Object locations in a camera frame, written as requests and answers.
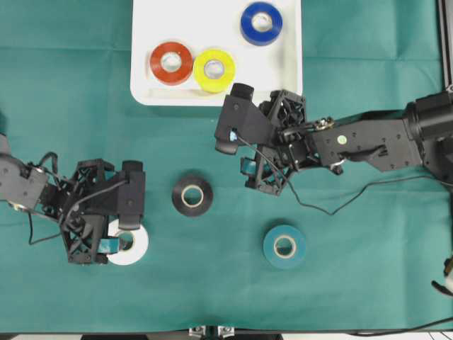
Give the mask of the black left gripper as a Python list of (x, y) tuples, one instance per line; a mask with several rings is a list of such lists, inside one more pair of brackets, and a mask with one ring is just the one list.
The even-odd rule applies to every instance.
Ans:
[(106, 264), (106, 254), (132, 248), (130, 233), (108, 236), (113, 204), (101, 207), (119, 182), (113, 164), (92, 159), (80, 161), (71, 178), (56, 178), (54, 184), (45, 185), (38, 203), (44, 215), (57, 221), (69, 263)]

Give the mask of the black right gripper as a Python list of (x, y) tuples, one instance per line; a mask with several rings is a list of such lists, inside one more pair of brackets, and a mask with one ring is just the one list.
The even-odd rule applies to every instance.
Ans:
[(281, 194), (289, 179), (303, 169), (321, 166), (319, 156), (306, 138), (314, 128), (306, 122), (303, 96), (280, 90), (270, 94), (258, 109), (274, 127), (266, 144), (257, 144), (254, 158), (241, 158), (245, 187), (274, 196)]

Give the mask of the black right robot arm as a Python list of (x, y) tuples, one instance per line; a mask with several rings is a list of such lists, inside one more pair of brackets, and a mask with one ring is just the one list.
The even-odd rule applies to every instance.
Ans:
[(366, 162), (381, 172), (421, 166), (452, 190), (452, 92), (410, 102), (403, 110), (375, 110), (341, 119), (307, 121), (304, 99), (273, 92), (259, 105), (270, 136), (257, 142), (254, 158), (241, 159), (245, 185), (278, 196), (289, 178), (305, 169), (335, 175), (344, 162)]

